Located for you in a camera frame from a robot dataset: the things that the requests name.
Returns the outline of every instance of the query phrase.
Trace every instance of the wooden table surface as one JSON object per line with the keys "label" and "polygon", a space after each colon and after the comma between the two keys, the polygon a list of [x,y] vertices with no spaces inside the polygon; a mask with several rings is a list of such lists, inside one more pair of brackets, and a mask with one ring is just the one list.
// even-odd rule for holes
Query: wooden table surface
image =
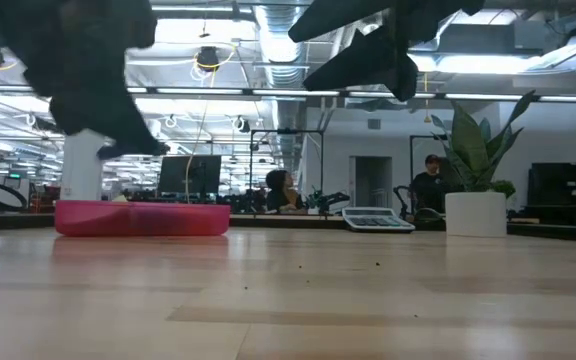
{"label": "wooden table surface", "polygon": [[2,360],[576,360],[576,242],[0,232]]}

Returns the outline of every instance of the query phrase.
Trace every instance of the doorway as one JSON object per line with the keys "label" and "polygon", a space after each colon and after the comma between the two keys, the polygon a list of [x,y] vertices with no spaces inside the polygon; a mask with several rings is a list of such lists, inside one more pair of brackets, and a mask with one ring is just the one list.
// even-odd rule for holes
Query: doorway
{"label": "doorway", "polygon": [[352,206],[392,207],[392,158],[350,157],[350,198]]}

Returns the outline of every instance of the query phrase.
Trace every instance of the white column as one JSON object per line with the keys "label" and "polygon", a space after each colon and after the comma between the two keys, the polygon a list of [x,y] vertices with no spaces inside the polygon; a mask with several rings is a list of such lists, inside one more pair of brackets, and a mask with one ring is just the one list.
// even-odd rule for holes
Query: white column
{"label": "white column", "polygon": [[97,150],[104,137],[84,130],[66,138],[61,178],[61,200],[101,200],[103,165]]}

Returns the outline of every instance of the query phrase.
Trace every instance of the red tray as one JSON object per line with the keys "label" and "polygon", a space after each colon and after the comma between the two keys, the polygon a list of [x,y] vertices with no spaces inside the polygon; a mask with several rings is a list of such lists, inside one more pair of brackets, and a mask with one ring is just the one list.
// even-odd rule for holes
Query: red tray
{"label": "red tray", "polygon": [[66,236],[219,236],[230,206],[57,201],[55,227]]}

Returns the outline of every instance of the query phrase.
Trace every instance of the white planter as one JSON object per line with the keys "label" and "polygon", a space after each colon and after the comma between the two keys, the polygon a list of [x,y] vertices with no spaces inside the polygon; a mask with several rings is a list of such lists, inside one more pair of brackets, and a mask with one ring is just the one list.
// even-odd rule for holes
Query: white planter
{"label": "white planter", "polygon": [[450,236],[505,237],[506,196],[496,192],[447,194],[446,232]]}

